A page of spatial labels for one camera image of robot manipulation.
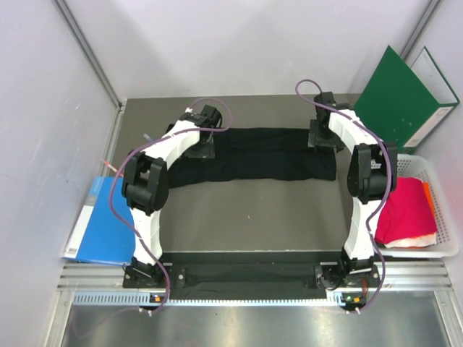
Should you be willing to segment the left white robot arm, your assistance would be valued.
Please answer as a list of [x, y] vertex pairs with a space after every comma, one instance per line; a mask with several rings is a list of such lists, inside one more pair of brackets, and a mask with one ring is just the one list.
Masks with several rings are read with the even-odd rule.
[[135, 234], [135, 250], [124, 287], [166, 283], [167, 271], [160, 263], [160, 215], [169, 197], [169, 169], [190, 148], [208, 147], [221, 122], [217, 108], [206, 105], [200, 113], [188, 108], [160, 139], [129, 154], [123, 165], [122, 196], [133, 219], [130, 228]]

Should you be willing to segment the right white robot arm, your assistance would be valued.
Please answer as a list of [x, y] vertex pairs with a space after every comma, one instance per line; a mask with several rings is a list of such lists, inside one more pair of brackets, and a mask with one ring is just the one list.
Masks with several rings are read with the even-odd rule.
[[334, 291], [378, 274], [373, 257], [381, 252], [375, 234], [379, 215], [396, 187], [397, 149], [369, 130], [353, 110], [316, 102], [315, 112], [309, 143], [350, 153], [347, 190], [353, 206], [349, 234], [338, 265], [323, 266], [318, 277], [320, 287]]

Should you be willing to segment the black t-shirt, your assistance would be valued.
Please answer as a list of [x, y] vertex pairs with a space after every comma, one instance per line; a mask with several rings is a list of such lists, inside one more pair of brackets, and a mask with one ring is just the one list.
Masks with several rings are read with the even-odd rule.
[[308, 129], [230, 129], [215, 134], [214, 150], [214, 158], [183, 155], [176, 160], [168, 171], [169, 187], [233, 180], [336, 179], [334, 150], [310, 147]]

